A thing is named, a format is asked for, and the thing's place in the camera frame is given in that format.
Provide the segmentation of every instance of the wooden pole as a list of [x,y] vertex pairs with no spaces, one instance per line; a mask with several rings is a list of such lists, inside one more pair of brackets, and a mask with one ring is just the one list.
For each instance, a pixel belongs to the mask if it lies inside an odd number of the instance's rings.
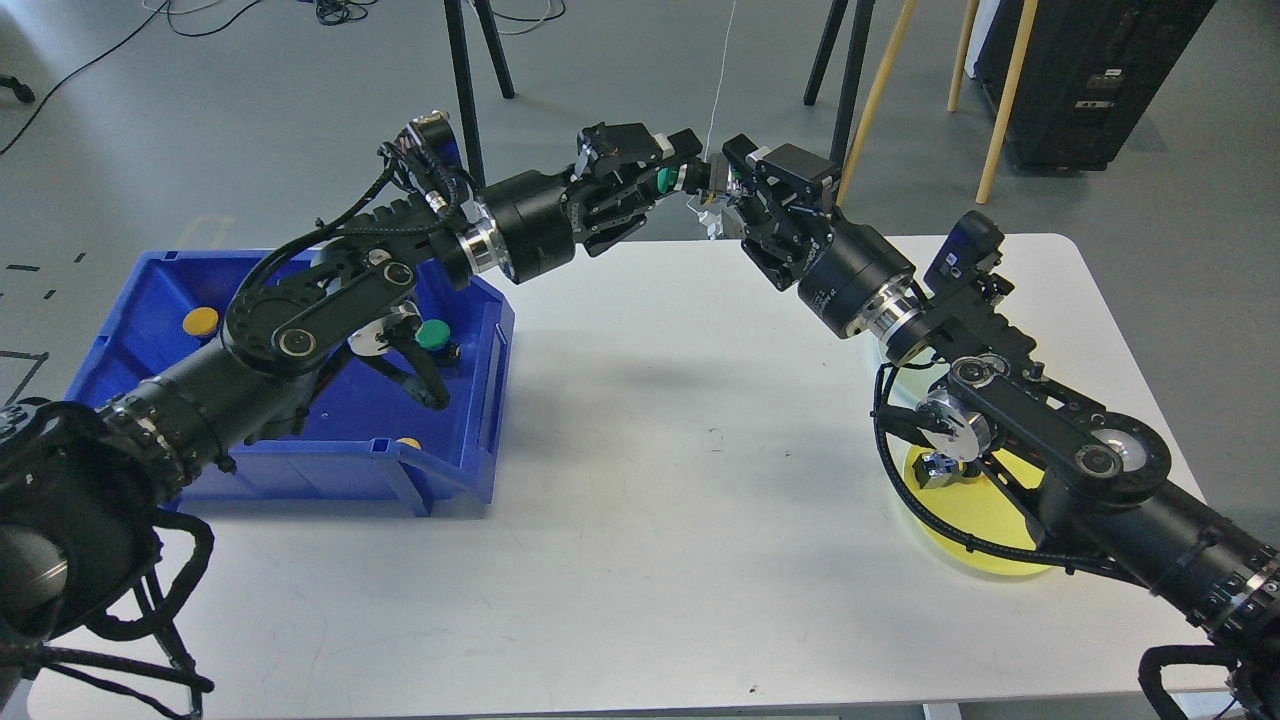
[[876,79],[867,95],[867,106],[863,108],[863,117],[858,119],[858,132],[854,133],[854,145],[845,158],[845,169],[840,173],[840,191],[836,192],[836,205],[845,204],[845,195],[849,193],[849,181],[854,176],[854,167],[858,156],[863,152],[863,143],[867,142],[867,133],[870,129],[872,119],[876,118],[876,109],[879,106],[881,96],[884,95],[884,85],[888,83],[888,74],[893,72],[893,61],[897,60],[897,51],[902,47],[902,37],[906,36],[906,26],[911,23],[911,13],[915,12],[915,0],[904,0],[902,12],[897,15],[893,26],[893,35],[888,38],[884,56],[881,58],[879,68],[876,69]]
[[964,60],[969,56],[969,41],[973,38],[973,20],[978,17],[978,0],[969,0],[964,9],[964,24],[960,26],[960,45],[956,46],[956,67],[951,70],[951,95],[947,97],[947,113],[955,113],[960,104],[960,78],[964,76]]
[[1018,94],[1018,81],[1023,77],[1023,61],[1027,59],[1027,45],[1032,38],[1032,26],[1036,23],[1036,8],[1039,0],[1023,3],[1023,17],[1018,20],[1018,37],[1014,40],[1014,55],[1009,59],[1009,74],[1005,76],[1005,88],[1000,94],[1000,109],[996,110],[996,129],[991,133],[987,146],[987,164],[982,169],[978,183],[978,205],[986,205],[991,197],[991,184],[996,181],[996,164],[1000,161],[1000,149],[1005,145],[1005,132],[1009,129],[1009,115],[1014,110],[1014,96]]

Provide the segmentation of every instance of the black tripod leg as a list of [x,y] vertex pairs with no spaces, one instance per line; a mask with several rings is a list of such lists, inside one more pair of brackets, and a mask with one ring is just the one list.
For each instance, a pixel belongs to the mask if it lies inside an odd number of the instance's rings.
[[484,159],[480,156],[480,128],[476,126],[476,97],[471,88],[471,60],[467,56],[467,28],[462,24],[462,0],[444,0],[444,23],[449,29],[453,85],[458,88],[458,114],[462,115],[462,142],[467,149],[467,169],[483,186]]
[[854,124],[854,104],[858,101],[858,82],[863,76],[863,58],[867,56],[867,36],[872,29],[872,10],[876,0],[858,0],[854,6],[854,29],[849,38],[849,59],[845,60],[845,82],[840,86],[840,106],[836,108],[836,132],[831,136],[831,161],[844,163],[849,149],[849,131]]
[[831,49],[836,46],[836,36],[840,35],[840,23],[845,19],[845,10],[849,0],[831,0],[831,10],[827,12],[827,26],[822,28],[822,40],[818,41],[818,54],[813,58],[813,69],[809,70],[809,85],[804,87],[804,104],[813,105],[818,101],[818,90],[822,87],[822,77],[827,74],[827,64],[831,61]]
[[498,74],[498,87],[502,88],[502,96],[511,100],[516,96],[516,87],[511,85],[511,70],[507,69],[507,54],[502,51],[502,36],[498,35],[498,23],[493,19],[493,6],[489,5],[489,0],[475,0],[475,5],[484,41],[489,45],[493,72]]

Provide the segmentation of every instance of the green object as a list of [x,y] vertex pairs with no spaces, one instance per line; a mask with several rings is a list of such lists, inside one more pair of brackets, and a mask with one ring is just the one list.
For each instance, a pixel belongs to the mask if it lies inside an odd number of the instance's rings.
[[419,347],[422,350],[442,350],[445,345],[449,345],[449,324],[440,319],[430,319],[422,323],[421,328],[417,328],[417,334],[413,340],[417,341]]
[[658,192],[671,192],[671,188],[676,187],[677,179],[680,179],[677,168],[662,168],[658,170]]

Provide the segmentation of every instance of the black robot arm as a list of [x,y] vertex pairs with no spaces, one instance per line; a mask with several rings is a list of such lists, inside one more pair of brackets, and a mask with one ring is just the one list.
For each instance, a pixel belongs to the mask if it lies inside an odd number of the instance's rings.
[[[1036,342],[995,307],[1014,286],[993,270],[1004,234],[979,213],[956,223],[922,273],[831,200],[837,168],[794,146],[724,145],[742,247],[778,288],[838,337],[870,331],[888,363],[877,378],[877,446],[902,501],[945,537],[980,551],[1087,571],[1148,588],[1202,628],[1213,647],[1153,648],[1142,687],[1162,717],[1183,717],[1160,687],[1170,664],[1215,664],[1252,717],[1280,717],[1280,560],[1169,480],[1165,441],[1044,375]],[[888,405],[893,378],[925,350],[946,375],[916,407]],[[933,448],[904,479],[887,434]],[[1044,470],[1037,488],[1004,471],[1006,450]],[[909,491],[986,474],[1023,514],[1034,551],[987,542],[929,512]]]
[[[22,675],[120,661],[44,643],[78,626],[108,639],[155,635],[174,670],[123,669],[180,682],[200,693],[173,619],[212,551],[196,518],[159,510],[209,465],[234,471],[230,450],[300,433],[307,409],[352,359],[369,364],[431,409],[449,402],[436,357],[415,341],[417,266],[438,260],[456,288],[493,266],[524,282],[554,269],[577,245],[598,255],[645,223],[645,213],[701,151],[691,131],[598,124],[579,136],[577,163],[477,188],[460,168],[447,115],[410,122],[380,149],[385,167],[349,210],[265,256],[244,278],[207,345],[99,409],[28,398],[0,411],[0,707]],[[361,213],[388,184],[404,191]],[[462,204],[475,193],[479,218]],[[311,266],[279,275],[324,245]],[[383,357],[394,351],[404,368]],[[196,552],[172,588],[155,582],[156,528],[184,530]],[[142,618],[106,609],[133,592]],[[131,692],[115,685],[115,692]],[[151,698],[142,698],[157,710]],[[168,708],[168,716],[178,716]]]

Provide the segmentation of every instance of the blue plastic bin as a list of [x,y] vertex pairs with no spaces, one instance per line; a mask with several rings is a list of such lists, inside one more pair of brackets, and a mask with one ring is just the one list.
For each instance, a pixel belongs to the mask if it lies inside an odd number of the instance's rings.
[[[97,407],[195,351],[201,341],[183,332],[182,319],[202,305],[221,313],[264,254],[145,252],[67,398]],[[310,258],[284,272],[306,268]],[[461,348],[458,364],[440,369],[448,409],[428,410],[351,363],[311,406],[301,436],[237,447],[234,474],[209,468],[179,500],[398,500],[420,516],[458,492],[490,502],[515,313],[480,279],[454,292],[435,261],[419,275],[422,316],[448,323]],[[397,442],[403,437],[422,450]]]

